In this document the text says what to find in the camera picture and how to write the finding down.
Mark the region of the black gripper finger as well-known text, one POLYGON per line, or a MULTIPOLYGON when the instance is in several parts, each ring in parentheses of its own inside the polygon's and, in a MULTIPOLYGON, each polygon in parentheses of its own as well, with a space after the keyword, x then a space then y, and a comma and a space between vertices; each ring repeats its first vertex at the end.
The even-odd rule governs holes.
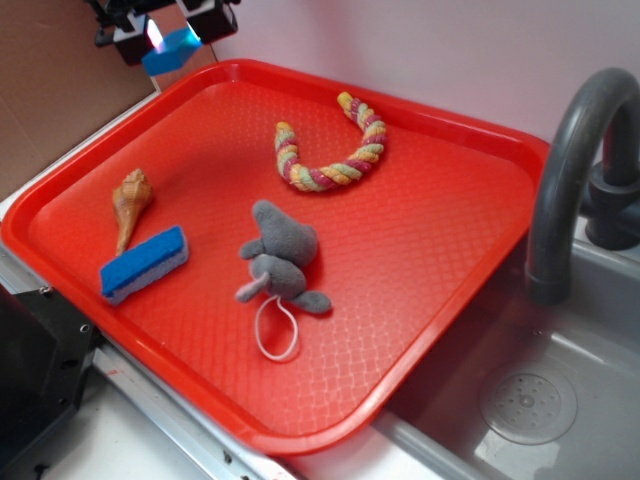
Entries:
POLYGON ((229 3, 184 3, 184 16, 203 44, 229 37, 238 31, 229 3))
POLYGON ((148 14, 127 13, 117 18, 113 43, 128 66, 142 63, 142 58, 154 49, 148 14))

